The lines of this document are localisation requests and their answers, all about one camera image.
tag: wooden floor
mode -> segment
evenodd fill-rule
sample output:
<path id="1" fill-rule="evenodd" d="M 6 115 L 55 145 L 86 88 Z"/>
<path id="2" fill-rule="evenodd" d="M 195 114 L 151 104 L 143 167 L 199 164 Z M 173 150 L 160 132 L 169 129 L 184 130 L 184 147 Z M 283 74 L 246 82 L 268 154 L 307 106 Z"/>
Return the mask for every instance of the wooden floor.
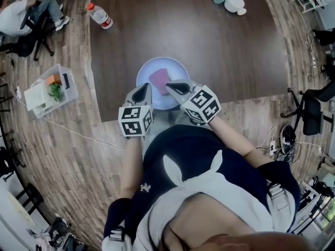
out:
<path id="1" fill-rule="evenodd" d="M 91 71 L 89 16 L 85 7 L 90 0 L 59 0 L 64 11 L 71 17 L 69 25 L 54 34 L 51 48 L 54 57 L 46 51 L 35 63 L 32 57 L 23 59 L 14 55 L 16 67 L 12 71 L 8 59 L 0 68 L 7 72 L 8 82 L 19 85 L 21 92 L 29 88 L 39 75 L 57 63 L 73 70 L 79 89 L 77 101 L 48 115 L 48 119 L 64 125 L 85 136 L 124 148 L 125 140 L 116 121 L 101 123 Z M 307 81 L 311 67 L 311 56 L 305 47 L 306 25 L 297 5 L 291 0 L 267 0 L 278 32 L 284 42 L 288 84 L 295 91 L 321 88 L 327 81 L 316 77 Z M 321 28 L 318 15 L 306 14 L 310 29 Z M 317 66 L 325 61 L 324 50 L 316 45 Z M 16 100 L 5 103 L 11 112 L 2 113 L 7 130 L 15 130 L 16 143 L 23 149 L 21 160 L 27 168 L 21 169 L 24 181 L 34 184 L 44 197 L 42 211 L 53 220 L 57 212 L 73 225 L 73 233 L 84 242 L 99 248 L 109 204 L 117 197 L 123 151 L 84 139 L 45 120 L 32 120 L 31 115 Z M 254 145 L 259 145 L 272 126 L 280 128 L 292 120 L 280 118 L 282 111 L 293 106 L 287 95 L 225 103 L 222 116 Z M 297 141 L 325 146 L 330 126 L 316 136 L 302 135 L 302 124 L 297 132 Z M 317 147 L 303 144 L 299 160 L 292 165 L 298 180 L 306 180 L 317 169 L 319 157 Z"/>

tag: pink sponge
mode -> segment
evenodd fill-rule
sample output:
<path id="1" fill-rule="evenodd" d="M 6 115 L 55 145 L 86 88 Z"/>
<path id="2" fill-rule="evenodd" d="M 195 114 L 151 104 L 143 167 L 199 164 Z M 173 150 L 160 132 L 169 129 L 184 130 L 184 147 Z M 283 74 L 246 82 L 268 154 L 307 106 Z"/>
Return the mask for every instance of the pink sponge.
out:
<path id="1" fill-rule="evenodd" d="M 170 81 L 167 69 L 159 69 L 149 76 L 150 82 L 158 89 L 161 95 L 166 95 L 169 92 L 165 85 Z"/>

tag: seated person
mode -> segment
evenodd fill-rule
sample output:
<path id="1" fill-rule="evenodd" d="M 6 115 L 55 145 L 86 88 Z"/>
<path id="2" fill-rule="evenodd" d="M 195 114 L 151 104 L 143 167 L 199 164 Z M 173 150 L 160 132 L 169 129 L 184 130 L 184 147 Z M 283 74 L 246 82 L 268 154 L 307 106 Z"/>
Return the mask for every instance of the seated person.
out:
<path id="1" fill-rule="evenodd" d="M 10 3 L 9 0 L 0 0 L 0 31 L 12 37 L 20 37 L 30 34 L 31 29 L 27 25 L 20 30 L 27 9 L 30 7 L 32 7 L 30 20 L 34 23 L 37 23 L 39 17 L 46 10 L 49 12 L 50 17 L 56 26 L 56 31 L 59 31 L 69 23 L 70 18 L 68 16 L 63 16 L 56 0 L 44 0 L 38 6 L 35 4 L 36 0 L 17 0 L 14 3 Z"/>

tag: white shirt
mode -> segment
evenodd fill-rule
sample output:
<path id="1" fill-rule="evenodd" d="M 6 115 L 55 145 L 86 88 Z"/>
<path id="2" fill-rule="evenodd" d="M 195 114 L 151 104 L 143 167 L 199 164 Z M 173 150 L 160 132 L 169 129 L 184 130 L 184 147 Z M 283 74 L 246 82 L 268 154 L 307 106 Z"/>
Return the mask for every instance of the white shirt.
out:
<path id="1" fill-rule="evenodd" d="M 14 2 L 0 13 L 0 31 L 12 36 L 19 37 L 31 33 L 31 29 L 25 25 L 20 30 L 21 24 L 27 13 L 27 0 Z"/>

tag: sneaker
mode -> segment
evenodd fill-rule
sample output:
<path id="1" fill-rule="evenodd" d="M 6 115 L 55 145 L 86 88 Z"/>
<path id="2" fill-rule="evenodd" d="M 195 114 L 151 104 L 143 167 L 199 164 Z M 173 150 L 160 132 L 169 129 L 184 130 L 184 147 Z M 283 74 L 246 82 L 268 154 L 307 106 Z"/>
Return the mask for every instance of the sneaker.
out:
<path id="1" fill-rule="evenodd" d="M 59 31 L 63 29 L 63 27 L 68 24 L 70 21 L 69 16 L 65 16 L 64 18 L 61 18 L 59 21 L 57 21 L 54 25 L 56 26 L 56 31 Z"/>

